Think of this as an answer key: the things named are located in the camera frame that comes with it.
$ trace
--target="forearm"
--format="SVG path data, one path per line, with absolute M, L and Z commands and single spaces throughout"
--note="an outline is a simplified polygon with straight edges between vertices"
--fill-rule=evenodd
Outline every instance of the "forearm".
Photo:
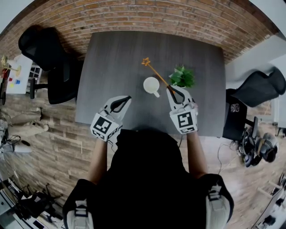
M 197 132 L 187 134 L 189 173 L 195 178 L 207 174 L 206 157 Z
M 88 180 L 97 184 L 107 171 L 107 142 L 97 139 L 88 170 Z

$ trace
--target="gray table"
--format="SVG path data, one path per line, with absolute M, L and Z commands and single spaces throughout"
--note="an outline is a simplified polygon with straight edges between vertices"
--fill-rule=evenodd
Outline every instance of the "gray table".
M 123 120 L 124 129 L 150 126 L 178 133 L 169 112 L 166 87 L 160 81 L 156 98 L 147 94 L 143 82 L 154 72 L 141 64 L 149 57 L 161 76 L 183 64 L 195 72 L 196 85 L 187 89 L 199 107 L 201 136 L 223 134 L 225 116 L 225 71 L 223 51 L 203 42 L 152 32 L 114 31 L 94 33 L 81 73 L 76 104 L 76 122 L 90 124 L 105 102 L 118 95 L 130 95 L 132 103 Z

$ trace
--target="white mug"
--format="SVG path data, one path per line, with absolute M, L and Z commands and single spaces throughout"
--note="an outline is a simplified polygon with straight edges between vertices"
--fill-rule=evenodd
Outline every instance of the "white mug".
M 154 94 L 157 98 L 160 97 L 158 94 L 159 89 L 159 81 L 154 77 L 148 77 L 146 80 L 144 80 L 143 87 L 146 92 L 149 94 Z

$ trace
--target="gold star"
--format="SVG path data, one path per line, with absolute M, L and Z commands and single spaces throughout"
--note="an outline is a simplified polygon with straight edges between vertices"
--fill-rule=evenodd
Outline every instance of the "gold star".
M 147 66 L 151 61 L 149 60 L 149 57 L 147 57 L 146 59 L 143 59 L 143 62 L 141 64 L 144 64 L 145 66 Z

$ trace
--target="mug handle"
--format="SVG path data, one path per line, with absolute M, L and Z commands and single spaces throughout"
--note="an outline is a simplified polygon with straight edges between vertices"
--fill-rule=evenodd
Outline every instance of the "mug handle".
M 154 94 L 157 98 L 160 97 L 160 95 L 159 95 L 159 93 L 158 93 L 157 91 L 155 91 L 153 94 Z

